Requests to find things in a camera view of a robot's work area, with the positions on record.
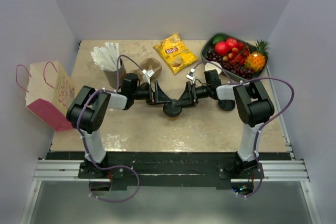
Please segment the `black coffee cup lid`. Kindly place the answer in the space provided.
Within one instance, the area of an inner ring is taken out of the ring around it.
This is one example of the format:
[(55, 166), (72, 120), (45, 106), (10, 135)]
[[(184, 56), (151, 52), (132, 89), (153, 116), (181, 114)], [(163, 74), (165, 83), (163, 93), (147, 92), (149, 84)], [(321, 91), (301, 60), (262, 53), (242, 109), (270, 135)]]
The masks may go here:
[(229, 112), (235, 108), (236, 103), (233, 100), (219, 100), (218, 106), (221, 110)]

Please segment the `brown paper coffee cup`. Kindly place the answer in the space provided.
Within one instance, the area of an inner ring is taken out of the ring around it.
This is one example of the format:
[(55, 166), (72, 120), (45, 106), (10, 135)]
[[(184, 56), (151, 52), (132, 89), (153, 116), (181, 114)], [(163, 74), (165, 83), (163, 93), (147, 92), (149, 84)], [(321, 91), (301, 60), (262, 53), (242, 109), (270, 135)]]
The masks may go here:
[(222, 73), (222, 67), (218, 62), (210, 61), (204, 66), (205, 71), (216, 70), (218, 74)]

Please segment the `paper bag pink white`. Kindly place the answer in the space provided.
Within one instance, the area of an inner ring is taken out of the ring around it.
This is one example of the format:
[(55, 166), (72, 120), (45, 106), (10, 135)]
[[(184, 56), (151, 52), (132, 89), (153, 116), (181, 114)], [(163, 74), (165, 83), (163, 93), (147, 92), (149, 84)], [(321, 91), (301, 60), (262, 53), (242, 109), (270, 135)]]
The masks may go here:
[(76, 83), (59, 61), (19, 64), (28, 73), (28, 85), (18, 85), (25, 92), (26, 108), (56, 132), (72, 129), (67, 111), (78, 94)]

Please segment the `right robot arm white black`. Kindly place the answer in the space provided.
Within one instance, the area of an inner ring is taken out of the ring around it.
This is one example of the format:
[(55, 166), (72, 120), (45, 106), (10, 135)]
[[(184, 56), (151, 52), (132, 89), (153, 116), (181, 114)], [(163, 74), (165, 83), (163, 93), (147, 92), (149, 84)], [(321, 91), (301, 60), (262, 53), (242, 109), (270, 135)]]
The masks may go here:
[(180, 115), (183, 108), (196, 106), (198, 100), (203, 98), (219, 102), (232, 101), (243, 123), (243, 133), (235, 160), (228, 172), (246, 178), (258, 167), (261, 127), (274, 114), (273, 103), (261, 81), (222, 84), (216, 70), (205, 71), (204, 75), (206, 84), (201, 87), (193, 82), (186, 83), (180, 98), (171, 102), (172, 115)]

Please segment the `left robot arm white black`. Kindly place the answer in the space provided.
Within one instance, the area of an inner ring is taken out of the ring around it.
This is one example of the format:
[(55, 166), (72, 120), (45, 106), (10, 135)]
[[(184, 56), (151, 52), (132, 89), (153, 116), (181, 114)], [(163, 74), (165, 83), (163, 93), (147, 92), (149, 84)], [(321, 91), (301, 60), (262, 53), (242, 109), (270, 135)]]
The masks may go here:
[(162, 105), (165, 115), (174, 118), (182, 109), (177, 101), (170, 99), (156, 83), (140, 83), (135, 73), (127, 73), (121, 87), (116, 91), (97, 90), (83, 86), (70, 105), (66, 118), (78, 131), (85, 148), (85, 162), (81, 166), (97, 178), (103, 178), (115, 168), (125, 169), (124, 165), (109, 165), (106, 150), (100, 137), (100, 126), (108, 109), (128, 110), (135, 100), (144, 100), (148, 105)]

